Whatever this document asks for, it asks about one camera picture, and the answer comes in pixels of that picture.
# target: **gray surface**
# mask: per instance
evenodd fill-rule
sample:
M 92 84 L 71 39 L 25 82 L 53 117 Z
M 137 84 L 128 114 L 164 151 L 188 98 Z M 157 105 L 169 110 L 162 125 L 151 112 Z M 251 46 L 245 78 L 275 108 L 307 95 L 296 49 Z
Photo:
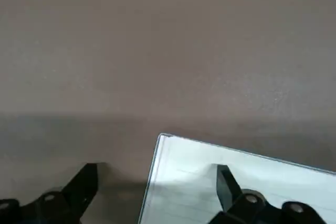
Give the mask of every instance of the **gray surface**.
M 134 223 L 160 132 L 336 170 L 335 17 L 334 0 L 0 0 L 0 196 L 107 162 L 84 223 Z

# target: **lined paper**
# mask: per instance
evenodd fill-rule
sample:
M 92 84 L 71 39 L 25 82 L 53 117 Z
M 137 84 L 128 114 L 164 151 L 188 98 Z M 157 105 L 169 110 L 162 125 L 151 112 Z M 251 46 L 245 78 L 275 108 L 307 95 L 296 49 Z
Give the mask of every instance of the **lined paper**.
M 228 165 L 242 189 L 261 192 L 274 206 L 295 200 L 336 224 L 336 176 L 225 147 L 161 135 L 140 224 L 207 224 L 222 208 L 217 164 Z

